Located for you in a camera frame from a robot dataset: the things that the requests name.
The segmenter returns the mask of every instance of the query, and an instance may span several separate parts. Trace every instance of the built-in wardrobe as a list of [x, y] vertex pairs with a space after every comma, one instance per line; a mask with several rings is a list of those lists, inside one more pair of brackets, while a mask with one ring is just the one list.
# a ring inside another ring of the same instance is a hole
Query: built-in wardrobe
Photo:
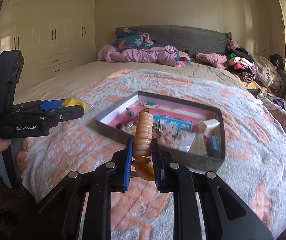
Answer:
[[24, 57], [18, 90], [96, 60], [94, 2], [2, 0], [0, 53], [20, 49]]

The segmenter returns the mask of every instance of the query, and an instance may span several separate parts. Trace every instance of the pink and white blanket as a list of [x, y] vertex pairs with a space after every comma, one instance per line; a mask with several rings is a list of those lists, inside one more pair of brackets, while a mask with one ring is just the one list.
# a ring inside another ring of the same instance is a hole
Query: pink and white blanket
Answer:
[[152, 62], [172, 67], [191, 65], [189, 62], [179, 61], [178, 50], [170, 45], [166, 47], [153, 47], [150, 49], [126, 49], [122, 52], [116, 46], [105, 45], [98, 53], [98, 61]]

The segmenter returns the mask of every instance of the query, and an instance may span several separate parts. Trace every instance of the quilted headboard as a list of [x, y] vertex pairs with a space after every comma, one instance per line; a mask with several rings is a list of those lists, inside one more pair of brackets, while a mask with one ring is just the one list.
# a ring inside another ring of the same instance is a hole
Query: quilted headboard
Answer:
[[[226, 45], [231, 41], [231, 33], [220, 33], [216, 31], [176, 26], [176, 25], [141, 25], [131, 26], [143, 33], [150, 33], [151, 38], [156, 40], [160, 46], [172, 45], [178, 50], [187, 50], [193, 56], [201, 53], [226, 54]], [[123, 27], [115, 29], [115, 33], [122, 31]]]

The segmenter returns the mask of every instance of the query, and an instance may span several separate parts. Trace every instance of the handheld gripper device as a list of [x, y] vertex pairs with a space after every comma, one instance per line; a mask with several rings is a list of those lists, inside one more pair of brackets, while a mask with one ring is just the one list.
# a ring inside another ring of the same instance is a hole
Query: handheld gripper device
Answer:
[[82, 106], [61, 107], [64, 99], [13, 105], [23, 64], [20, 50], [0, 55], [0, 138], [11, 139], [11, 145], [0, 153], [0, 175], [9, 188], [19, 188], [22, 184], [16, 155], [21, 151], [23, 138], [49, 135], [49, 129], [59, 122], [84, 115]]
[[[207, 240], [272, 240], [270, 230], [215, 173], [199, 174], [173, 161], [152, 139], [155, 184], [174, 195], [174, 240], [201, 240], [196, 192]], [[70, 171], [13, 232], [11, 240], [111, 240], [111, 192], [125, 192], [130, 183], [133, 139], [125, 150], [95, 171]], [[86, 205], [83, 231], [82, 211]]]

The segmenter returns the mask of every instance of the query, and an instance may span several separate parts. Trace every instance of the pile of clothes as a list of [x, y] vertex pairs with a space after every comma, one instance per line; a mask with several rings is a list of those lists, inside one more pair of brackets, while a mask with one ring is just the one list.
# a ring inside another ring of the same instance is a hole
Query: pile of clothes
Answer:
[[270, 59], [250, 55], [245, 48], [233, 41], [227, 44], [227, 50], [227, 55], [197, 53], [195, 59], [203, 64], [230, 71], [244, 82], [247, 89], [277, 94], [283, 84], [277, 69], [283, 70], [285, 67], [280, 55], [271, 55]]
[[173, 46], [157, 46], [149, 33], [124, 28], [116, 34], [113, 45], [105, 45], [98, 53], [99, 61], [154, 62], [173, 67], [191, 66], [190, 57]]
[[286, 100], [269, 93], [259, 93], [257, 98], [263, 102], [263, 106], [280, 123], [286, 133]]

